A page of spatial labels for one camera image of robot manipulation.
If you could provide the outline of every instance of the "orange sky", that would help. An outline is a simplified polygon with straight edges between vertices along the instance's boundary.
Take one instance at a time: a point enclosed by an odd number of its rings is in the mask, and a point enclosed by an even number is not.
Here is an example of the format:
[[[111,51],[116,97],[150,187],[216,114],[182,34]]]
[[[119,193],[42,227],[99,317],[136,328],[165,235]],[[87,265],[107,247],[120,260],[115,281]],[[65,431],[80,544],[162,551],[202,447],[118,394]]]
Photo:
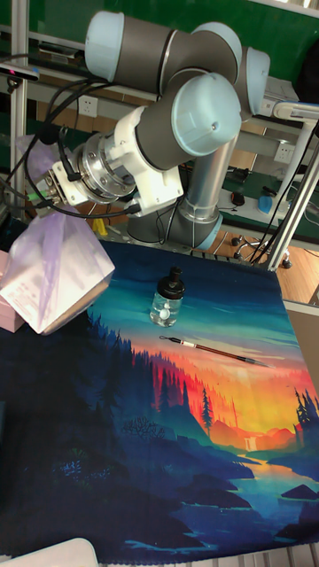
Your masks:
[[[159,351],[150,350],[149,354],[158,355]],[[227,425],[235,426],[234,400],[238,427],[248,431],[267,432],[273,427],[293,431],[293,424],[297,423],[294,388],[300,393],[308,389],[315,396],[306,367],[264,369],[191,348],[185,349],[183,356],[163,351],[161,355],[189,375],[186,379],[189,400],[198,420],[203,385],[212,400],[214,419],[224,419]],[[202,384],[194,383],[195,376]]]

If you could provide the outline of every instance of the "plastic bag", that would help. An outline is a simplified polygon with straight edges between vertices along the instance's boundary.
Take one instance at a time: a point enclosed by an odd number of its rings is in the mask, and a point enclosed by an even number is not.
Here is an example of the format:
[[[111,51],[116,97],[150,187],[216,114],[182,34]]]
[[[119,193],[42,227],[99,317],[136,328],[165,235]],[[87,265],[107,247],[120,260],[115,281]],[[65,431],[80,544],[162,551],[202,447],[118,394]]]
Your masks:
[[[24,153],[34,136],[20,136],[16,139],[16,146],[21,153]],[[40,140],[35,143],[28,159],[28,170],[33,180],[44,175],[48,169],[51,169],[56,161],[60,161],[58,153],[58,144],[46,145]]]
[[[113,271],[85,220],[53,213],[13,243],[0,294],[35,332],[49,334],[91,305]]]

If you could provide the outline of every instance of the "cloth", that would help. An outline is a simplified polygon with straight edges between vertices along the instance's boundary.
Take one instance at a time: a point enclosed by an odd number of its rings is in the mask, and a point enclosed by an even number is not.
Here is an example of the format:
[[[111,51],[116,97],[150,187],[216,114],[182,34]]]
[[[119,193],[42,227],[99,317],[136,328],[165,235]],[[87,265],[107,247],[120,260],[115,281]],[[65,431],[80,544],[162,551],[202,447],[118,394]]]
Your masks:
[[[318,400],[274,274],[133,245],[85,314],[0,331],[0,553],[178,563],[319,540]],[[174,327],[149,318],[173,265]],[[275,366],[180,346],[177,337]]]

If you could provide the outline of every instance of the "black bottle cap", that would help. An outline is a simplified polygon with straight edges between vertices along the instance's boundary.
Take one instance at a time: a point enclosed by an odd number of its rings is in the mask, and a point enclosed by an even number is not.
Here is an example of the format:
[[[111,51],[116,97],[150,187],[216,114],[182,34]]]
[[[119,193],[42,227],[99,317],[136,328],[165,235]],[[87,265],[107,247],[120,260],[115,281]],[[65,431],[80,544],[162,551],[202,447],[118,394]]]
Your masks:
[[[177,266],[173,266],[170,269],[169,276],[162,277],[159,280],[157,291],[163,298],[166,299],[182,299],[185,286],[180,280],[180,274],[182,270]]]

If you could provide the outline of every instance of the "light blue joint cap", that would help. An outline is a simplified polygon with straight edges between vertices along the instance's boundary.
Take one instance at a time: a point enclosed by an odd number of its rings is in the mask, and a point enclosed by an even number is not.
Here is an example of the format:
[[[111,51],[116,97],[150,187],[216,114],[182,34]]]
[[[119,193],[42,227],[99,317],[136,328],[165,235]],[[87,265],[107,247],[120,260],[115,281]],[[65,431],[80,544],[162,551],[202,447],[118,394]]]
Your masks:
[[[85,63],[97,77],[113,81],[119,62],[124,14],[98,12],[90,21],[85,40]]]
[[[217,232],[220,229],[221,224],[222,224],[222,215],[220,214],[216,221],[216,224],[214,225],[214,228],[209,233],[208,237],[206,237],[205,240],[203,240],[203,242],[198,246],[199,250],[208,250],[208,248],[211,247],[213,241],[217,237]]]
[[[263,51],[257,51],[253,47],[247,50],[246,80],[248,101],[252,114],[258,114],[261,110],[262,99],[270,67],[270,57]]]
[[[172,106],[172,129],[181,148],[193,157],[213,153],[240,130],[240,103],[229,81],[218,73],[186,82]]]
[[[231,27],[226,26],[226,24],[222,24],[218,21],[211,21],[196,27],[192,33],[196,34],[196,32],[212,32],[213,34],[222,37],[222,39],[229,45],[237,61],[237,79],[243,50],[239,37],[235,34],[234,30],[231,29]]]

